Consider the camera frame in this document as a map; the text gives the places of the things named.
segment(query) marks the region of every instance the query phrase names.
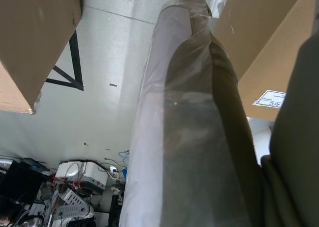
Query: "cable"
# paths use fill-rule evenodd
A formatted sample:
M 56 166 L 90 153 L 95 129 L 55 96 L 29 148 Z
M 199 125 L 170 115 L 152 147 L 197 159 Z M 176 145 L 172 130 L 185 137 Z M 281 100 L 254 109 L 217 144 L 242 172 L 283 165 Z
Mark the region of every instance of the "cable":
M 88 163 L 87 163 L 87 162 L 84 162 L 84 164 L 85 164 L 85 168 L 84 168 L 84 171 L 83 171 L 83 173 L 82 173 L 82 175 L 81 175 L 81 178 L 80 178 L 80 179 L 82 179 L 82 177 L 84 176 L 84 174 L 85 174 L 85 172 L 86 172 L 86 167 L 87 167 L 87 165 L 88 165 Z
M 72 164 L 69 166 L 69 168 L 67 169 L 67 171 L 66 171 L 64 177 L 66 178 L 66 175 L 68 174 L 68 171 L 71 169 L 71 167 L 72 167 L 73 165 L 77 165 L 77 167 L 78 167 L 78 189 L 81 189 L 81 186 L 80 186 L 80 171 L 82 171 L 82 168 L 80 168 L 80 166 L 79 166 L 78 163 L 76 163 L 76 162 L 72 163 Z
M 53 208 L 53 200 L 54 200 L 54 198 L 56 198 L 57 196 L 58 196 L 58 194 L 59 194 L 59 191 L 56 191 L 56 193 L 55 194 L 53 194 L 53 196 L 51 197 L 51 201 L 50 201 L 50 203 L 49 203 L 49 211 L 48 211 L 48 213 L 49 213 L 49 215 L 51 215 L 51 212 L 52 212 L 52 208 Z
M 98 167 L 98 170 L 101 171 L 101 172 L 106 172 L 106 169 L 102 169 L 100 166 Z
M 118 155 L 123 159 L 123 161 L 128 161 L 130 153 L 128 151 L 120 151 Z
M 63 220 L 63 221 L 62 221 L 62 215 L 60 215 L 60 217 L 61 217 L 61 224 L 60 224 L 60 227 L 62 227 L 62 223 L 63 223 L 63 221 L 65 221 L 65 220 Z
M 12 227 L 15 227 L 15 226 L 17 226 L 18 225 L 18 223 L 19 223 L 19 221 L 24 217 L 24 216 L 26 216 L 28 213 L 30 213 L 31 212 L 31 210 L 28 210 L 28 211 L 25 211 L 21 216 L 20 216 L 20 218 L 14 223 L 14 225 L 12 226 Z M 42 223 L 42 225 L 44 225 L 44 214 L 41 212 L 41 211 L 37 211 L 38 212 L 38 214 L 40 214 L 41 216 L 42 216 L 42 218 L 43 218 L 43 223 Z
M 117 173 L 117 172 L 114 172 L 115 174 L 118 175 L 116 178 L 114 178 L 114 177 L 110 174 L 110 172 L 109 172 L 108 170 L 106 170 L 106 172 L 108 173 L 109 177 L 110 177 L 112 180 L 115 180 L 115 181 L 116 181 L 116 180 L 118 180 L 119 177 L 120 177 L 119 173 Z
M 119 164 L 119 163 L 117 163 L 115 160 L 108 159 L 108 158 L 104 158 L 104 160 L 113 161 L 113 162 L 114 162 L 114 163 L 116 163 L 118 166 L 122 166 L 122 167 L 126 168 L 126 166 L 120 165 L 120 164 Z

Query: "white appliance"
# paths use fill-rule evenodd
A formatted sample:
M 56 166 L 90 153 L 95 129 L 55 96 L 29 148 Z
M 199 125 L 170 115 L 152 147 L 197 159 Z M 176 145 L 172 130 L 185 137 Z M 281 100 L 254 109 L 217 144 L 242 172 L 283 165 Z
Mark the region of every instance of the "white appliance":
M 56 178 L 67 179 L 75 186 L 89 189 L 95 195 L 101 195 L 108 179 L 107 172 L 94 162 L 70 161 L 59 165 Z

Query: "metal frame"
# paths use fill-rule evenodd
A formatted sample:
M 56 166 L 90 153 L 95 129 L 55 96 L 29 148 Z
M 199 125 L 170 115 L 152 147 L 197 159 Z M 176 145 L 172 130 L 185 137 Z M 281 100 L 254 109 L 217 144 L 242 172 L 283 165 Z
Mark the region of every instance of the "metal frame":
M 57 85 L 61 85 L 61 86 L 73 87 L 73 88 L 76 88 L 76 89 L 83 91 L 84 86 L 83 86 L 83 80 L 82 80 L 79 45 L 78 45 L 78 38 L 76 35 L 76 30 L 74 31 L 73 35 L 71 36 L 71 38 L 69 40 L 69 44 L 70 44 L 72 65 L 73 65 L 73 71 L 74 71 L 75 78 L 68 75 L 66 72 L 61 70 L 59 67 L 54 66 L 53 70 L 56 71 L 61 76 L 63 76 L 69 82 L 54 80 L 51 78 L 47 78 L 45 82 L 57 84 Z

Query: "brown cardboard box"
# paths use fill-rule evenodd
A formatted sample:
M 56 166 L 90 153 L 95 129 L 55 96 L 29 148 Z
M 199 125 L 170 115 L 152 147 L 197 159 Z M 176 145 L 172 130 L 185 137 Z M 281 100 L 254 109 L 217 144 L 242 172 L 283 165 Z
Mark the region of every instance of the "brown cardboard box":
M 0 110 L 33 104 L 81 19 L 80 0 L 0 0 Z
M 248 117 L 274 121 L 304 41 L 310 37 L 315 0 L 228 0 L 215 31 L 239 79 L 239 93 Z

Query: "clear plastic film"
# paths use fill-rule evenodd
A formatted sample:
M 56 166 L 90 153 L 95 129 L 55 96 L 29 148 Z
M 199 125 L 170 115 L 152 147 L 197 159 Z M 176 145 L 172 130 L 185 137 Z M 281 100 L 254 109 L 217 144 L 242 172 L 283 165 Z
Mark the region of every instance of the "clear plastic film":
M 228 59 L 211 35 L 210 18 L 205 0 L 170 1 L 158 17 L 121 227 L 249 226 L 212 95 L 214 63 Z
M 214 18 L 220 18 L 227 0 L 211 0 L 210 8 Z

